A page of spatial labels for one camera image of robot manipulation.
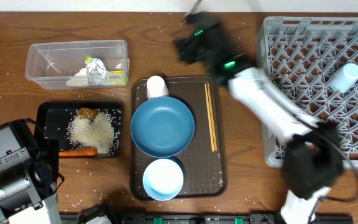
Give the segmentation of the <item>light blue bowl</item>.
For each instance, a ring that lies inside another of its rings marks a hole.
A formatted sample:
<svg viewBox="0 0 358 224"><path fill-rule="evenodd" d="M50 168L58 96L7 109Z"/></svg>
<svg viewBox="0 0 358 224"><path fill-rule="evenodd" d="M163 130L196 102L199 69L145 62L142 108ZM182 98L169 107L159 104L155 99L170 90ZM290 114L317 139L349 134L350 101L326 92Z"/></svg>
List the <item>light blue bowl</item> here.
<svg viewBox="0 0 358 224"><path fill-rule="evenodd" d="M184 183L181 167L171 159L157 159L145 169L142 184L154 200L167 201L176 197Z"/></svg>

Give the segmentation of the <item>pile of rice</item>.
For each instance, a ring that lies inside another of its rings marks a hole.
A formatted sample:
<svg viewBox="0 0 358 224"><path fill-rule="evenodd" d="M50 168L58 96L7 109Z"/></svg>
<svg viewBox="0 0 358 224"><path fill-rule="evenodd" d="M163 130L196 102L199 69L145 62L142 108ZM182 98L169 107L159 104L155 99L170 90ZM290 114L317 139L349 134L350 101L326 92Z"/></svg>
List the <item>pile of rice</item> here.
<svg viewBox="0 0 358 224"><path fill-rule="evenodd" d="M116 112L98 111L92 120L74 116L66 128L71 149L90 147L97 150L97 157L116 157L121 136L121 117Z"/></svg>

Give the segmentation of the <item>aluminium foil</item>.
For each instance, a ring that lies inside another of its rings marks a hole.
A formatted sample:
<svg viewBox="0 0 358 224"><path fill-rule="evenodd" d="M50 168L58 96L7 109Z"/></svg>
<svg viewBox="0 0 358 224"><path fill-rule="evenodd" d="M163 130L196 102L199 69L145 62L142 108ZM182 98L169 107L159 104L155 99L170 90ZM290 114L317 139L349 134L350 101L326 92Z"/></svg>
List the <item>aluminium foil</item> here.
<svg viewBox="0 0 358 224"><path fill-rule="evenodd" d="M98 58L87 57L86 74L90 85L105 85L108 71L102 60Z"/></svg>

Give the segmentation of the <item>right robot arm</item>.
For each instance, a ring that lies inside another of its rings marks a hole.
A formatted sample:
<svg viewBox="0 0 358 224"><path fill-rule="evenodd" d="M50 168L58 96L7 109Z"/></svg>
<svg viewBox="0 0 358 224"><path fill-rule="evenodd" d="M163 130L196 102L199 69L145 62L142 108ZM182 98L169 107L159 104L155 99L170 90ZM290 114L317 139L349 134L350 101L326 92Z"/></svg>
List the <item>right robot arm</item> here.
<svg viewBox="0 0 358 224"><path fill-rule="evenodd" d="M193 34L174 41L179 58L203 62L210 77L228 89L285 146L282 165L288 193L280 216L285 223L311 223L316 209L343 172L337 129L290 101L246 54L234 50L218 17L190 11Z"/></svg>

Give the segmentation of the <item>brown dried mushroom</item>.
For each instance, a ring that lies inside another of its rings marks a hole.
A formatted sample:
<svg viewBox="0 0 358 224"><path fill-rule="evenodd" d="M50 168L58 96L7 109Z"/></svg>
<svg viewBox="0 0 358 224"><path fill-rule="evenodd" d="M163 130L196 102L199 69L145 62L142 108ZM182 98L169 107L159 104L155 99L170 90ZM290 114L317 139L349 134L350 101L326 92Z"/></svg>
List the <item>brown dried mushroom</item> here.
<svg viewBox="0 0 358 224"><path fill-rule="evenodd" d="M98 115L99 111L95 110L95 109L91 109L91 108L81 108L77 111L76 116L79 119L87 119L87 120L94 120L97 115Z"/></svg>

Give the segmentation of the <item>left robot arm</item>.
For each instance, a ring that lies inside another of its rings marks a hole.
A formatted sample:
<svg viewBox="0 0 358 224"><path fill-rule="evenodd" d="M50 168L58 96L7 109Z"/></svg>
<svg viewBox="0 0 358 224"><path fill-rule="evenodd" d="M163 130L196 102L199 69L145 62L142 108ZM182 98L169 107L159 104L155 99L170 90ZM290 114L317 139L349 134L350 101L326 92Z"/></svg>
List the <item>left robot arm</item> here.
<svg viewBox="0 0 358 224"><path fill-rule="evenodd" d="M106 204L77 214L58 210L57 146L39 143L28 125L17 119L0 125L0 224L92 224L120 223L121 218Z"/></svg>

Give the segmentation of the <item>light blue plastic cup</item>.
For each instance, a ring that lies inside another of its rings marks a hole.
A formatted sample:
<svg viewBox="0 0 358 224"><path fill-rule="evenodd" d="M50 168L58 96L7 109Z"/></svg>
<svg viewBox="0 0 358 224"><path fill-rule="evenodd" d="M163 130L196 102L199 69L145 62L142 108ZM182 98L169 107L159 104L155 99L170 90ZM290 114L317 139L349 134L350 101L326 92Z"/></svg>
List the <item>light blue plastic cup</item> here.
<svg viewBox="0 0 358 224"><path fill-rule="evenodd" d="M350 90L358 81L358 65L347 63L332 75L333 81L330 88L334 91L345 93Z"/></svg>

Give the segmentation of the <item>dark blue plate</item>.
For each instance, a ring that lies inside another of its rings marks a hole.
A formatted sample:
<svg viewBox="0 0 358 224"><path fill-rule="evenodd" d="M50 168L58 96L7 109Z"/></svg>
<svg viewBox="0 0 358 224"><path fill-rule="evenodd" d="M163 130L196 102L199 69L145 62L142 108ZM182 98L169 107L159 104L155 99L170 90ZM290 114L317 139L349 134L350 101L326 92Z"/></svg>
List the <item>dark blue plate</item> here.
<svg viewBox="0 0 358 224"><path fill-rule="evenodd" d="M172 157L184 150L195 133L195 119L189 107L169 96L147 100L131 119L133 143L152 157Z"/></svg>

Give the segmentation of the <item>orange carrot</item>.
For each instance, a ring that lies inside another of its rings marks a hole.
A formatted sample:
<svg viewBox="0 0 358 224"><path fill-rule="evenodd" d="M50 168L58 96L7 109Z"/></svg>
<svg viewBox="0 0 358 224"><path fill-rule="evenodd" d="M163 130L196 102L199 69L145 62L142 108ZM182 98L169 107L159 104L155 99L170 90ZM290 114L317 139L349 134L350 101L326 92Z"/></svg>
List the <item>orange carrot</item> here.
<svg viewBox="0 0 358 224"><path fill-rule="evenodd" d="M95 148L83 148L59 152L59 158L96 157L97 155L98 151Z"/></svg>

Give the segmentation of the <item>yellow green snack wrapper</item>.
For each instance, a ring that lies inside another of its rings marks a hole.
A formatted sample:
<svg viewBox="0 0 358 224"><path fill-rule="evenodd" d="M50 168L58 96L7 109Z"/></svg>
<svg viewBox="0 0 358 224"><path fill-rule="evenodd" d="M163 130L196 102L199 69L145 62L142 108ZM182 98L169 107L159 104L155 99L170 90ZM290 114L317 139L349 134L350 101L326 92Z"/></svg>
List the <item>yellow green snack wrapper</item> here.
<svg viewBox="0 0 358 224"><path fill-rule="evenodd" d="M127 78L123 70L113 70L108 71L108 77L106 78L106 84L103 86L112 86L112 85L126 85Z"/></svg>

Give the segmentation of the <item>white plastic cup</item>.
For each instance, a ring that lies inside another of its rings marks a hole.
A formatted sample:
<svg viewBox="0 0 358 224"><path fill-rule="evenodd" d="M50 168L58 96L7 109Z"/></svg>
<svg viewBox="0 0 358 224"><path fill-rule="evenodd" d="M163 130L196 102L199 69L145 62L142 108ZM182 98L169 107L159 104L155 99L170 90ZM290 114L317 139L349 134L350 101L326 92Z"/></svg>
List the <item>white plastic cup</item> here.
<svg viewBox="0 0 358 224"><path fill-rule="evenodd" d="M152 76L147 80L146 88L148 100L169 95L169 91L164 79L157 75Z"/></svg>

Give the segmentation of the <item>white napkin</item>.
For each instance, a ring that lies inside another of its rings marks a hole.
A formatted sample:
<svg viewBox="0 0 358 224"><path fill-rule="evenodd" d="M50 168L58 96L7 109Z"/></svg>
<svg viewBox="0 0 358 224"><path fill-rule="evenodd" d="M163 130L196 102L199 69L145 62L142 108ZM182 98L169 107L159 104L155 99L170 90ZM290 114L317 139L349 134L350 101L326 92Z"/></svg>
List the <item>white napkin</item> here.
<svg viewBox="0 0 358 224"><path fill-rule="evenodd" d="M74 77L71 77L67 82L67 86L73 86L73 87L83 87L88 86L88 76L86 73L86 68L82 68L77 72Z"/></svg>

